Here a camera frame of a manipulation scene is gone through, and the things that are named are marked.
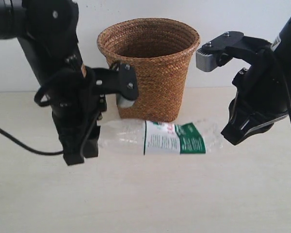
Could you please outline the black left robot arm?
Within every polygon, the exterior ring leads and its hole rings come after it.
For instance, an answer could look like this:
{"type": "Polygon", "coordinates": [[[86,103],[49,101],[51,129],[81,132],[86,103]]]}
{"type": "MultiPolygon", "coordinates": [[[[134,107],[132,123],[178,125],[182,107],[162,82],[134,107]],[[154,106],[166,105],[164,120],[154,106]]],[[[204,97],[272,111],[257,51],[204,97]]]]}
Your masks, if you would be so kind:
{"type": "Polygon", "coordinates": [[[110,73],[84,64],[78,21],[72,0],[0,0],[0,40],[16,39],[21,46],[40,85],[34,102],[51,108],[59,154],[69,166],[98,156],[103,79],[110,73]]]}

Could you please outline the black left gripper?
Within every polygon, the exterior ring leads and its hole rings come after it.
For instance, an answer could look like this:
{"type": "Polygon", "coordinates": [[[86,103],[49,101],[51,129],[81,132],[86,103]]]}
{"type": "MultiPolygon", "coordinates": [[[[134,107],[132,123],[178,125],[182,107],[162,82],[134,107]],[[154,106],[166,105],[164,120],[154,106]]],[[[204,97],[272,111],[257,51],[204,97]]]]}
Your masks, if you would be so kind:
{"type": "Polygon", "coordinates": [[[68,166],[83,164],[84,158],[98,157],[100,127],[96,120],[107,110],[104,94],[96,90],[97,80],[101,79],[99,72],[105,69],[85,70],[85,76],[69,68],[58,71],[49,91],[53,121],[68,166]],[[87,130],[83,140],[84,129],[87,130]]]}

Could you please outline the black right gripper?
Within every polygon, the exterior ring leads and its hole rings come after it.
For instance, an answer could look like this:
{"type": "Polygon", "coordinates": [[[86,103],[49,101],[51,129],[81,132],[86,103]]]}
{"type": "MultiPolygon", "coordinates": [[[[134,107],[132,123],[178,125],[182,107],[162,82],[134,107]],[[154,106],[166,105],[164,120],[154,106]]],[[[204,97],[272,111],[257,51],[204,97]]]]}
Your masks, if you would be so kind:
{"type": "Polygon", "coordinates": [[[281,39],[274,44],[254,37],[246,43],[254,52],[247,71],[233,80],[237,96],[229,107],[229,121],[221,135],[238,145],[255,134],[264,133],[288,116],[287,95],[291,94],[291,43],[281,39]]]}

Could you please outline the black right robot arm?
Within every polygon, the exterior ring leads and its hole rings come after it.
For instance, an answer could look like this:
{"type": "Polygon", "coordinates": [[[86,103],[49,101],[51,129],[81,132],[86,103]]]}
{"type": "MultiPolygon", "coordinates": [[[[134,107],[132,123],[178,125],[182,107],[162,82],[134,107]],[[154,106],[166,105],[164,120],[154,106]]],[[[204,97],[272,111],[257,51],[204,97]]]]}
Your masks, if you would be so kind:
{"type": "Polygon", "coordinates": [[[270,130],[283,118],[291,123],[291,17],[272,44],[259,47],[257,56],[232,81],[237,93],[221,132],[232,145],[270,130]]]}

